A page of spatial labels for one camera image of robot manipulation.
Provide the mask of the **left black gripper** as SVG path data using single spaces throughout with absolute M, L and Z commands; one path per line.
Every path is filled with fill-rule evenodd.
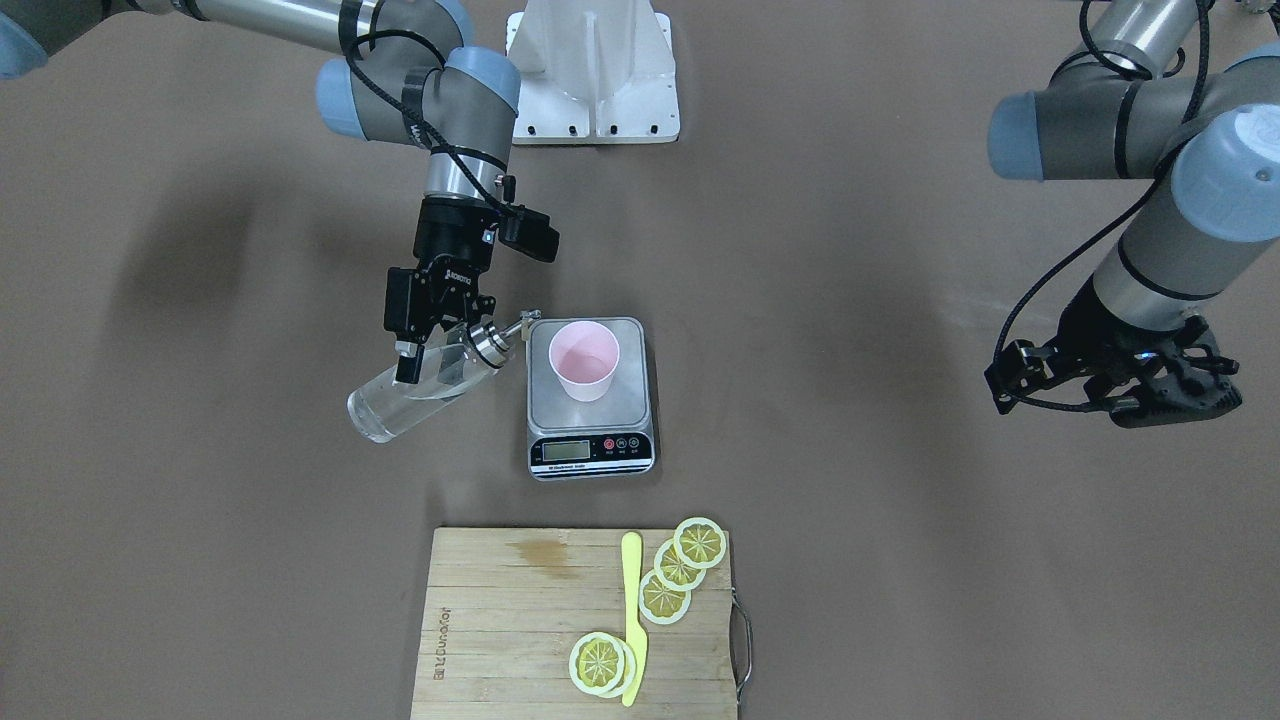
M 1055 374 L 1085 380 L 1087 398 L 1105 411 L 1212 411 L 1216 341 L 1193 315 L 1171 331 L 1147 331 L 1115 316 L 1093 282 L 1059 320 Z

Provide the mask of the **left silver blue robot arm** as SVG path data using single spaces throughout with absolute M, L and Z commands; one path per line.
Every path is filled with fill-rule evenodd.
M 1006 179 L 1139 179 L 1103 228 L 1119 241 L 1052 340 L 998 334 L 984 378 L 1002 414 L 1083 380 L 1074 413 L 1124 428 L 1202 421 L 1242 405 L 1204 319 L 1277 242 L 1277 45 L 1207 68 L 1207 1 L 1114 1 L 1046 88 L 1004 99 L 988 158 Z

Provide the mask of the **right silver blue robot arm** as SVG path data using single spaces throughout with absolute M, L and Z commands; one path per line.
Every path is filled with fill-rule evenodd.
M 17 78 L 125 13 L 177 13 L 332 53 L 317 108 L 338 135 L 429 152 L 415 268 L 388 273 L 384 324 L 396 379 L 420 380 L 435 329 L 476 325 L 497 240 L 516 243 L 525 209 L 506 188 L 520 73 L 474 42 L 457 1 L 5 1 L 3 77 Z

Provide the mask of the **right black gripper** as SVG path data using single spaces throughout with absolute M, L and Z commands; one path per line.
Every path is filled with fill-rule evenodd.
M 387 275 L 384 328 L 397 338 L 394 379 L 420 382 L 422 355 L 433 329 L 475 325 L 495 313 L 497 301 L 479 288 L 493 255 L 499 214 L 475 199 L 426 196 L 420 208 L 415 268 Z

